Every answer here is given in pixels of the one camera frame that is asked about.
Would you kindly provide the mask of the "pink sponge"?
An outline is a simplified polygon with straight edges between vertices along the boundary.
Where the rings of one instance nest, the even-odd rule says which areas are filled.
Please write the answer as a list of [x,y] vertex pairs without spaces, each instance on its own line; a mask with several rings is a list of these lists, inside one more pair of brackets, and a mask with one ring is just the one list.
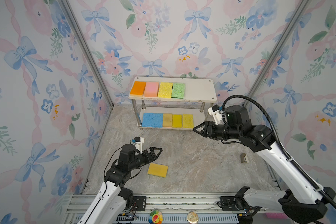
[[144,97],[156,98],[158,97],[159,82],[146,82]]

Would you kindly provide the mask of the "green sponge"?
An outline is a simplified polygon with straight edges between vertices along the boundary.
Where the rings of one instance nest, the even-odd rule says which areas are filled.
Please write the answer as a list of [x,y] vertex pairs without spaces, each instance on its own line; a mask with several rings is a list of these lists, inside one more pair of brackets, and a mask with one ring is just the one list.
[[185,96],[185,84],[173,83],[171,98],[183,99]]

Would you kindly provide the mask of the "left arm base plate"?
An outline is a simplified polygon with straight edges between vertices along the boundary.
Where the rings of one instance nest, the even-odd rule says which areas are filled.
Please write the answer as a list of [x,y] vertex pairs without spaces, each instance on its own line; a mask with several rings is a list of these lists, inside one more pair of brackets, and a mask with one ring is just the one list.
[[147,205],[147,197],[146,196],[131,196],[127,199],[124,199],[126,202],[126,206],[124,211],[145,211]]

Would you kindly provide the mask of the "blue sponge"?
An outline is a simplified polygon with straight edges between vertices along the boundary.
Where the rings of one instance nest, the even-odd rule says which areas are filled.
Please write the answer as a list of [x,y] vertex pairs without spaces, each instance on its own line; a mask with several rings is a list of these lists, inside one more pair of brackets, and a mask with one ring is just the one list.
[[154,113],[152,115],[152,127],[154,128],[162,128],[163,127],[163,114],[162,113]]
[[143,120],[142,120],[142,126],[143,127],[152,127],[154,123],[154,114],[153,113],[144,113],[143,114]]

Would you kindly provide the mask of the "orange sponge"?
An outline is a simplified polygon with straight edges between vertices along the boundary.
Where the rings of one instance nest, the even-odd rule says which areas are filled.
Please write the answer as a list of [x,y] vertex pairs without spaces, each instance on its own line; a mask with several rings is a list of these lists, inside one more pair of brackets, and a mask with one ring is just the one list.
[[130,91],[130,96],[142,97],[144,95],[146,82],[135,81]]

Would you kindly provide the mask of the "bright yellow scouring sponge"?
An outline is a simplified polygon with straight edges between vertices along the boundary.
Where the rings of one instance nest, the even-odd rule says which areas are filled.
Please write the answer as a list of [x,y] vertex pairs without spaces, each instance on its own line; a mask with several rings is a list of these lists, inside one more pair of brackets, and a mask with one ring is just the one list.
[[182,115],[181,114],[173,114],[172,115],[172,127],[173,128],[182,128]]

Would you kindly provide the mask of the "light yellow cellulose sponge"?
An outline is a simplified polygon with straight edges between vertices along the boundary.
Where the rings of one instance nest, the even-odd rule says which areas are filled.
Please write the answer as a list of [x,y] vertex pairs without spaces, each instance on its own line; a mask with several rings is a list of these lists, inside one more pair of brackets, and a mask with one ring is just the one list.
[[172,96],[173,83],[160,82],[158,97],[170,99]]

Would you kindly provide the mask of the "blue sponge front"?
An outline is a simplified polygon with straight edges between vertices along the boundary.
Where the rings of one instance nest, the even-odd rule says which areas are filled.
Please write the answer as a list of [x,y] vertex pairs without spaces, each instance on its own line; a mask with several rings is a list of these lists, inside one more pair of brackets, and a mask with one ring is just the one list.
[[154,128],[162,128],[163,127],[163,114],[162,113],[154,113],[152,115],[152,127]]

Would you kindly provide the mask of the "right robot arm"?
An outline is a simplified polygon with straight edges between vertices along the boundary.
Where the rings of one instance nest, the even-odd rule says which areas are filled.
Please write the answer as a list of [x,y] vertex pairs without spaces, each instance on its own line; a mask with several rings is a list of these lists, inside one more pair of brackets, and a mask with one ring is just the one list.
[[322,219],[328,211],[327,199],[313,187],[285,156],[270,128],[252,125],[248,120],[240,124],[220,124],[205,121],[194,127],[197,134],[217,141],[238,140],[267,162],[284,180],[285,191],[262,191],[242,187],[235,195],[236,207],[241,211],[250,208],[268,208],[285,213],[300,224],[309,224]]

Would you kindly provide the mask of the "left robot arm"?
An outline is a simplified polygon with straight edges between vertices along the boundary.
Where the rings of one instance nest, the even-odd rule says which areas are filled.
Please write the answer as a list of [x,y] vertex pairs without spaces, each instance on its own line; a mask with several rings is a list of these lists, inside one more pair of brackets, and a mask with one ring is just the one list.
[[132,171],[157,160],[162,148],[150,147],[140,152],[135,145],[119,149],[119,158],[104,174],[104,181],[95,199],[79,220],[80,224],[112,224],[119,214],[134,207],[133,191],[125,188]]

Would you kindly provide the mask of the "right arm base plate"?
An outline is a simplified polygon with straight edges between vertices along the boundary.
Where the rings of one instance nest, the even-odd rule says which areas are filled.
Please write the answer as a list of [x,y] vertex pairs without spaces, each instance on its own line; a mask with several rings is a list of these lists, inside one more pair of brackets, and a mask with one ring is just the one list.
[[223,211],[238,211],[243,213],[254,213],[260,211],[261,207],[252,207],[246,201],[234,196],[221,196],[217,202],[219,208]]

